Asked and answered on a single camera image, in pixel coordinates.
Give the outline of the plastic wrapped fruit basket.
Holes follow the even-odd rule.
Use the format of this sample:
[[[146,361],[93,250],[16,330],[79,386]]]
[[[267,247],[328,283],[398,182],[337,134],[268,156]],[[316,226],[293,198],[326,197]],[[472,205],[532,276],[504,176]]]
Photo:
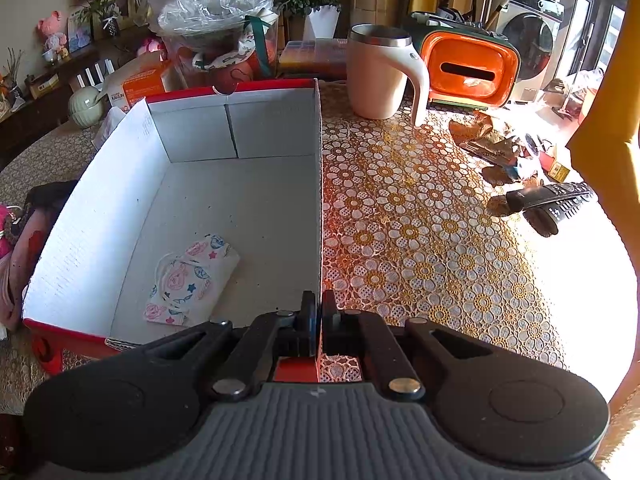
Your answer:
[[[183,87],[233,92],[276,73],[274,0],[150,0],[149,29],[163,41]]]

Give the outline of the white plant pot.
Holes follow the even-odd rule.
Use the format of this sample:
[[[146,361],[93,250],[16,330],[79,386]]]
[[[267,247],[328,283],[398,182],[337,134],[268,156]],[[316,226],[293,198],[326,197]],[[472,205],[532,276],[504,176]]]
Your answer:
[[[320,6],[304,19],[303,40],[331,39],[334,37],[340,9],[337,6]]]

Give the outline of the orange green tissue box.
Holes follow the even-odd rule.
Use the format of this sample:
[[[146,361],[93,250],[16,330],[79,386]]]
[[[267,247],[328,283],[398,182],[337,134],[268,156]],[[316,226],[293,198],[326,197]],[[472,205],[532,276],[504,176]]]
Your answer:
[[[431,13],[411,13],[402,28],[427,67],[431,102],[471,108],[508,102],[521,67],[508,40]]]

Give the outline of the brown snack wrappers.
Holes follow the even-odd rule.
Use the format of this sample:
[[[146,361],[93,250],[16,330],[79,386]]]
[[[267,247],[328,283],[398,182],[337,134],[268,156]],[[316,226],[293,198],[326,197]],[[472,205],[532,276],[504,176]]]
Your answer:
[[[486,162],[482,176],[492,186],[538,188],[570,177],[570,167],[555,144],[538,132],[515,129],[498,116],[477,110],[469,122],[451,119],[448,129],[459,148]]]

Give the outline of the white washing machine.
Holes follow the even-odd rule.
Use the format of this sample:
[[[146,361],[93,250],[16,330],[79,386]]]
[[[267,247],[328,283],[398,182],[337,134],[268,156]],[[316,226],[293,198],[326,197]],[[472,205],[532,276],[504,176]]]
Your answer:
[[[564,14],[560,0],[491,0],[500,8],[489,29],[503,36],[520,56],[510,100],[535,101],[544,83]]]

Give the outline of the red white cardboard box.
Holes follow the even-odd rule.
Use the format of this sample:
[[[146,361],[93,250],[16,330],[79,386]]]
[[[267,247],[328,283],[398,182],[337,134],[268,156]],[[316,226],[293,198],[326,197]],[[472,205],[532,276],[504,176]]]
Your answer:
[[[145,321],[160,260],[217,235],[240,257],[213,308],[235,326],[321,287],[321,114],[313,79],[137,103],[77,182],[43,247],[23,320],[89,358],[171,335]]]

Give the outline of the pink pig plush figure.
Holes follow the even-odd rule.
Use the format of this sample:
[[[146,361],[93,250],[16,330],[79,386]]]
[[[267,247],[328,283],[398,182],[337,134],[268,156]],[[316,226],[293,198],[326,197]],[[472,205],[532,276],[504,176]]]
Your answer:
[[[62,61],[68,55],[67,37],[64,32],[62,14],[53,11],[49,16],[40,20],[36,26],[37,32],[43,39],[44,62],[54,64]]]

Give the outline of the white wifi router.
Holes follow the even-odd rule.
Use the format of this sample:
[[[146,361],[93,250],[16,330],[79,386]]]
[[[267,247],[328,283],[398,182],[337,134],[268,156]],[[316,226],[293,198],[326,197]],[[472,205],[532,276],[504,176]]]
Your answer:
[[[78,74],[72,77],[70,86],[74,91],[86,87],[94,87],[101,90],[105,79],[114,71],[113,62],[109,58],[104,58],[104,60],[99,60],[82,68]]]

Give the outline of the orange medicine box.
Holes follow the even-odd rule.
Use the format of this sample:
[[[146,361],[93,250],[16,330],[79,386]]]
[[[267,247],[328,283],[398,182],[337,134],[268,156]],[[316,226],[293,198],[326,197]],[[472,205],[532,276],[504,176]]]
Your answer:
[[[172,63],[158,51],[148,52],[108,75],[104,90],[111,107],[127,113],[140,100],[169,91],[172,78]]]

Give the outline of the pale green ribbed pot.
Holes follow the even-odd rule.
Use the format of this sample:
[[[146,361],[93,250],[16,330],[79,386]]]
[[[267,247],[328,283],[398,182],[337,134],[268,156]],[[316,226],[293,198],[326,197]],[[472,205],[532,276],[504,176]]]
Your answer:
[[[96,87],[80,88],[68,101],[68,117],[81,129],[94,126],[105,114],[105,96],[106,92],[99,91]]]

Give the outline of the floral patterned face mask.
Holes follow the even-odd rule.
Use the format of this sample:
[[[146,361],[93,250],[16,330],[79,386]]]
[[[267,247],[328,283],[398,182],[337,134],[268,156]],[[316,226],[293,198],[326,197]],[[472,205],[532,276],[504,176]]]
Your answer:
[[[174,327],[207,321],[239,262],[238,252],[217,234],[207,234],[181,254],[164,255],[142,318]]]

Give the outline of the cream steel travel mug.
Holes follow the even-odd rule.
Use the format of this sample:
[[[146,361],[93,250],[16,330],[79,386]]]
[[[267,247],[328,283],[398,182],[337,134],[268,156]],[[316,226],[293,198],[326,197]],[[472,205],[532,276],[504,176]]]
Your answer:
[[[413,88],[411,123],[425,122],[430,76],[401,28],[361,23],[347,37],[347,92],[352,110],[367,119],[387,119],[398,111],[407,81]]]

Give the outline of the colourful flat box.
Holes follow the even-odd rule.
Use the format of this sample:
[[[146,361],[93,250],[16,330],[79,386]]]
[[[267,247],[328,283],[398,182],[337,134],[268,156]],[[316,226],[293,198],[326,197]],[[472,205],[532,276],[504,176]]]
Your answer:
[[[344,80],[346,51],[346,39],[319,38],[289,41],[278,59],[279,75],[288,78]]]

